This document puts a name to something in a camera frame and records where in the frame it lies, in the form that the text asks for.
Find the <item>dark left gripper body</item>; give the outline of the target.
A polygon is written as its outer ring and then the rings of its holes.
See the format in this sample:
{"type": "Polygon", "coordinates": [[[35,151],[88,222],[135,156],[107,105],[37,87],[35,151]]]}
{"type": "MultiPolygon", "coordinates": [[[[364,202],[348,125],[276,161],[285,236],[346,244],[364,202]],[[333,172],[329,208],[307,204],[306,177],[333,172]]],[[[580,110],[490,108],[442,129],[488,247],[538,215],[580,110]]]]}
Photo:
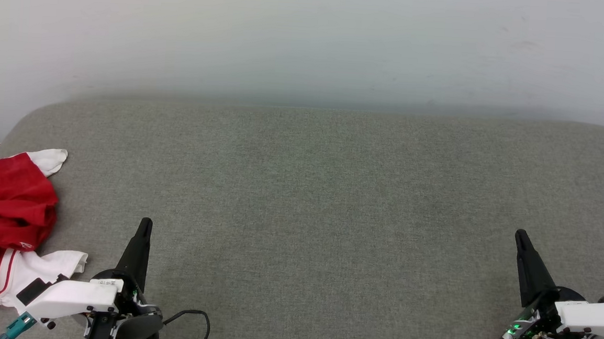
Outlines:
{"type": "Polygon", "coordinates": [[[96,283],[119,284],[115,302],[108,310],[92,310],[88,315],[86,339],[159,339],[163,328],[162,311],[146,301],[145,270],[108,269],[96,274],[96,283]]]}

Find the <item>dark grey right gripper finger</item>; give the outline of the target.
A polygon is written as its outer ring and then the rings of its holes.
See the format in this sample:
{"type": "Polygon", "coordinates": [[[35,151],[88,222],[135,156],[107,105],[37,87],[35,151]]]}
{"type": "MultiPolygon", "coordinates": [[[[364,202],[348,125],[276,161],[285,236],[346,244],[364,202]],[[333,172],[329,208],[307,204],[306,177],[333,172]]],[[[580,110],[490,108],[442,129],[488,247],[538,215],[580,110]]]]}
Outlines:
{"type": "Polygon", "coordinates": [[[533,306],[545,310],[552,306],[557,295],[556,283],[543,259],[535,250],[526,230],[514,233],[517,247],[517,272],[520,302],[523,308],[533,306]]]}

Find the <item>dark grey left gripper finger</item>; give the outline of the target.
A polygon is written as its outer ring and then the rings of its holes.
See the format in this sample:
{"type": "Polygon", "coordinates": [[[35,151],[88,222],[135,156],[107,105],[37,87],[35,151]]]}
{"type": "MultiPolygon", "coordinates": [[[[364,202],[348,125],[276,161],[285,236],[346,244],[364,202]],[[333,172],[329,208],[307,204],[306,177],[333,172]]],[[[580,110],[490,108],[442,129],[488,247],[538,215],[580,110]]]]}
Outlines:
{"type": "Polygon", "coordinates": [[[123,279],[130,278],[141,292],[146,289],[152,228],[150,218],[141,219],[116,266],[118,275],[123,279]]]}

